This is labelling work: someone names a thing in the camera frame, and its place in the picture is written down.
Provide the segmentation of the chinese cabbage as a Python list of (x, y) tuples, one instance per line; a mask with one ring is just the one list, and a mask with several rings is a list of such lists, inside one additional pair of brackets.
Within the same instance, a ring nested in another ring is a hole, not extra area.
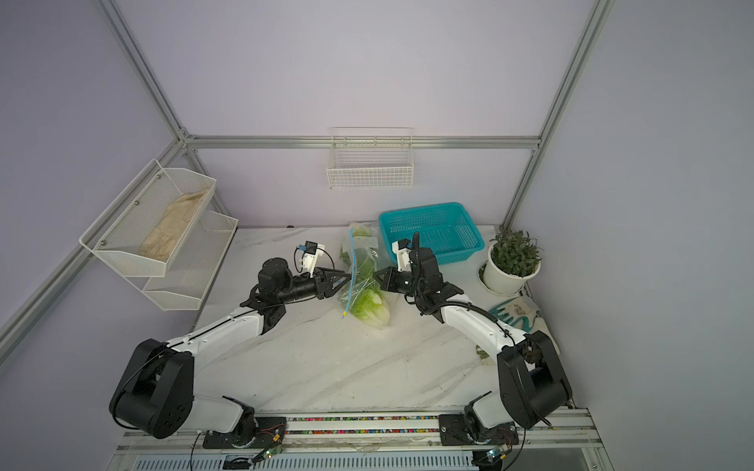
[(391, 321), (388, 302), (380, 290), (374, 288), (366, 288), (353, 300), (349, 314), (378, 329), (387, 327)]
[(374, 282), (377, 259), (371, 248), (358, 248), (355, 251), (355, 288), (366, 287)]

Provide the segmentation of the clear zip-top bag blue seal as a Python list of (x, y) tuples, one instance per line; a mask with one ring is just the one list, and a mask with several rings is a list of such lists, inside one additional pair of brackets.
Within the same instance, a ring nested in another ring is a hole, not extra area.
[(374, 274), (387, 267), (389, 257), (380, 246), (376, 227), (351, 223), (341, 244), (340, 260), (351, 274), (351, 280), (338, 294), (343, 316), (351, 316), (376, 329), (388, 327), (390, 305)]

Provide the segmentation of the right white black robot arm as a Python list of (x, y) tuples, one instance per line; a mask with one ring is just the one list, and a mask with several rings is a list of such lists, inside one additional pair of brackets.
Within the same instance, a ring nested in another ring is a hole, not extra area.
[(452, 445), (518, 443), (514, 426), (529, 430), (573, 399), (555, 343), (549, 335), (514, 328), (472, 303), (444, 280), (433, 251), (418, 234), (392, 244), (397, 264), (375, 272), (384, 292), (396, 292), (422, 316), (464, 334), (495, 361), (498, 391), (472, 400), (461, 414), (440, 417), (441, 439)]

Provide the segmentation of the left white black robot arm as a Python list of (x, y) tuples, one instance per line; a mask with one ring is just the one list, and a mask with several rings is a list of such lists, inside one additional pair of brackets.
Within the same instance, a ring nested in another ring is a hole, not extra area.
[(252, 406), (194, 391), (200, 369), (240, 343), (271, 331), (290, 304), (333, 298), (351, 273), (314, 266), (294, 274), (280, 257), (266, 260), (249, 297), (228, 316), (171, 341), (148, 339), (134, 350), (109, 402), (119, 427), (165, 439), (178, 431), (211, 432), (234, 447), (247, 447), (261, 428)]

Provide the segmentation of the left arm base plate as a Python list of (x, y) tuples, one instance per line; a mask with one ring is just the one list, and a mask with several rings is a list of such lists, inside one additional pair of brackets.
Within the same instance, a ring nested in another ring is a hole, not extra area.
[(283, 416), (245, 418), (232, 432), (211, 431), (202, 442), (204, 449), (265, 449), (281, 443), (286, 434)]

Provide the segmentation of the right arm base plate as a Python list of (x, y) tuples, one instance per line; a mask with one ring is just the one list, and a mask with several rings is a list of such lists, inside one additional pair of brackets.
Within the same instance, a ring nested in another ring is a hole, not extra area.
[(441, 444), (518, 445), (520, 438), (514, 422), (486, 427), (470, 414), (441, 414), (438, 417)]

